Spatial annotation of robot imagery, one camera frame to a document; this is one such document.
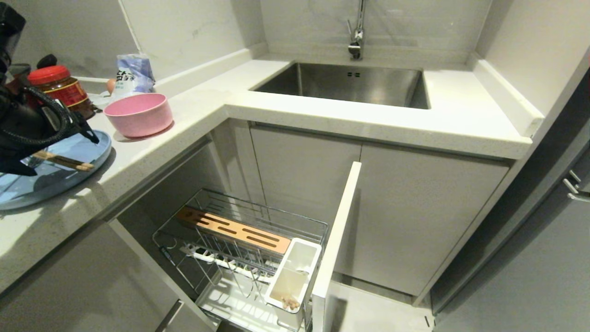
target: blue tray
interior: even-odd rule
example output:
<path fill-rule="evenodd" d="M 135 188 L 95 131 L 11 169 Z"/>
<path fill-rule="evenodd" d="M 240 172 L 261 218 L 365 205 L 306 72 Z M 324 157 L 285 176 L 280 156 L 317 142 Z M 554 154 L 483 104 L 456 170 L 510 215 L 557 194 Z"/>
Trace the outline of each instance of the blue tray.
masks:
<path fill-rule="evenodd" d="M 100 142 L 94 144 L 80 134 L 68 137 L 50 146 L 48 151 L 94 165 L 90 172 L 72 170 L 43 161 L 35 170 L 37 175 L 0 173 L 0 210 L 29 206 L 63 193 L 96 172 L 109 157 L 111 139 L 102 131 L 94 131 Z"/>

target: kitchen sink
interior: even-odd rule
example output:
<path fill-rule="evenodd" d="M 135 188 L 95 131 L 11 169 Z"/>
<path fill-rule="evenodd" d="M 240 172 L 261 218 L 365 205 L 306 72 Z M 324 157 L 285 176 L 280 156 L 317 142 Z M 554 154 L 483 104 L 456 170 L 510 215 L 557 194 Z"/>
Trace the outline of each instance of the kitchen sink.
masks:
<path fill-rule="evenodd" d="M 422 72 L 295 63 L 254 91 L 428 109 Z"/>

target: chopsticks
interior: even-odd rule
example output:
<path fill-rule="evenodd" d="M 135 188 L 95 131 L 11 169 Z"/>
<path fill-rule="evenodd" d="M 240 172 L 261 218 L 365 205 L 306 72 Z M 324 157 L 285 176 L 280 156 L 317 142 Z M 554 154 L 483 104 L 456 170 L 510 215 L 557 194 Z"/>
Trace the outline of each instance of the chopsticks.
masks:
<path fill-rule="evenodd" d="M 93 164 L 89 164 L 87 162 L 81 162 L 79 160 L 70 159 L 61 155 L 52 154 L 51 152 L 47 152 L 44 150 L 37 151 L 33 154 L 33 157 L 47 160 L 53 162 L 58 165 L 62 165 L 68 168 L 72 168 L 74 170 L 89 172 L 94 168 Z"/>

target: egg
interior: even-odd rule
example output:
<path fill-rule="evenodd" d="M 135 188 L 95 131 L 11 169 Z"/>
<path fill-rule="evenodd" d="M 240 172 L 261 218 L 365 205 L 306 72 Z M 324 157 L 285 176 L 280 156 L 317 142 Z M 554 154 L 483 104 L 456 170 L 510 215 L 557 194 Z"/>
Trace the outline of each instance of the egg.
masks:
<path fill-rule="evenodd" d="M 117 82 L 115 79 L 110 79 L 107 81 L 107 91 L 112 95 L 114 90 L 114 84 Z"/>

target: plastic bag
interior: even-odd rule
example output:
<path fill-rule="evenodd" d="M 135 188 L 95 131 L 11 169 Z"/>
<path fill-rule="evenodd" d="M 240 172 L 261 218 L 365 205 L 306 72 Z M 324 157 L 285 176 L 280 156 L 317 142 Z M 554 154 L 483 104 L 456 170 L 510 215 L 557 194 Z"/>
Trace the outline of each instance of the plastic bag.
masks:
<path fill-rule="evenodd" d="M 152 66 L 145 54 L 123 54 L 117 56 L 116 83 L 111 103 L 115 100 L 139 93 L 153 92 L 155 80 Z"/>

